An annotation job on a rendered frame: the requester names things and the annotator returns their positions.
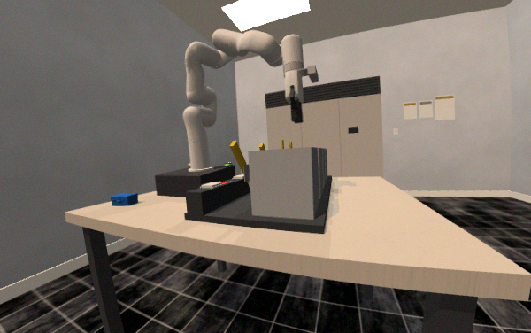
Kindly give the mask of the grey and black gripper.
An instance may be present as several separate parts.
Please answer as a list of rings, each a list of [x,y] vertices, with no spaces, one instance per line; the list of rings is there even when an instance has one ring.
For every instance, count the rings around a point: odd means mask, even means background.
[[[292,110],[291,120],[295,123],[303,122],[302,103],[304,102],[304,93],[303,93],[302,77],[304,76],[304,74],[302,75],[302,73],[300,72],[303,72],[303,71],[299,71],[299,69],[295,69],[295,70],[287,71],[284,74],[285,97],[286,97],[286,100],[290,102],[290,107]],[[300,105],[300,108],[299,108],[299,105]]]

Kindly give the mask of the small blue box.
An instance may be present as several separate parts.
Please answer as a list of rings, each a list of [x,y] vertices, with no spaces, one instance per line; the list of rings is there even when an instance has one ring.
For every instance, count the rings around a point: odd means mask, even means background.
[[[112,206],[130,206],[138,203],[138,194],[118,194],[111,196]]]

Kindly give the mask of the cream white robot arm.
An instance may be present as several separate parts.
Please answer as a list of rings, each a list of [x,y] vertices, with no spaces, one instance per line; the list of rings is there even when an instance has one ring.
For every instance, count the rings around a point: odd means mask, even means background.
[[[240,38],[241,37],[241,38]],[[302,39],[299,35],[287,35],[281,45],[269,34],[251,30],[242,33],[218,29],[212,35],[215,50],[205,43],[193,42],[185,54],[187,70],[187,99],[192,104],[183,113],[189,141],[191,167],[189,172],[212,170],[208,138],[204,127],[214,125],[217,117],[217,96],[213,89],[205,87],[202,64],[218,69],[236,58],[253,52],[262,57],[269,66],[283,64],[283,74],[299,69],[304,76],[309,75],[311,82],[319,82],[316,66],[304,68]],[[223,51],[225,51],[223,53]],[[237,55],[237,56],[236,56]]]

